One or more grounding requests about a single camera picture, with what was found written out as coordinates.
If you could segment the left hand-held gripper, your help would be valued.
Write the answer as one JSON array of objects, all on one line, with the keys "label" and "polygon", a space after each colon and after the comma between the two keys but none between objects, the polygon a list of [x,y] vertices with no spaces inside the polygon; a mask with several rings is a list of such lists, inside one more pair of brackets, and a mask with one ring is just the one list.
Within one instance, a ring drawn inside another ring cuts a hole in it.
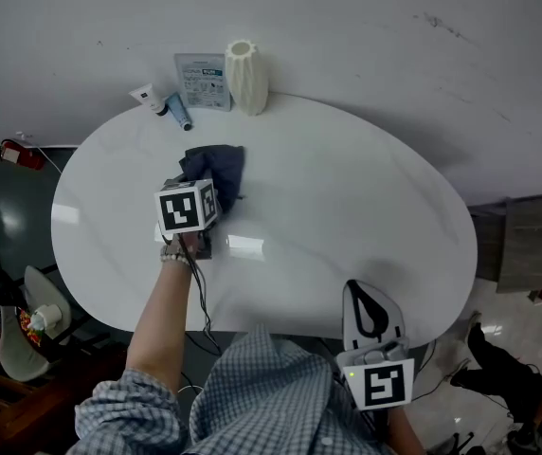
[{"label": "left hand-held gripper", "polygon": [[213,180],[186,181],[183,176],[168,179],[154,195],[157,224],[154,239],[168,244],[174,235],[197,232],[198,260],[212,258],[211,233],[219,216]]}]

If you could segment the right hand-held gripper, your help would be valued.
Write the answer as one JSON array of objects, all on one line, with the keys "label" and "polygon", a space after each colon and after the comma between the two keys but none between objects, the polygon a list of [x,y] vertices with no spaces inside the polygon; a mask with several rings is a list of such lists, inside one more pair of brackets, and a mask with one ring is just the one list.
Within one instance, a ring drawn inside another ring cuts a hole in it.
[{"label": "right hand-held gripper", "polygon": [[377,288],[349,280],[343,288],[343,351],[336,364],[361,411],[411,402],[414,360],[397,303]]}]

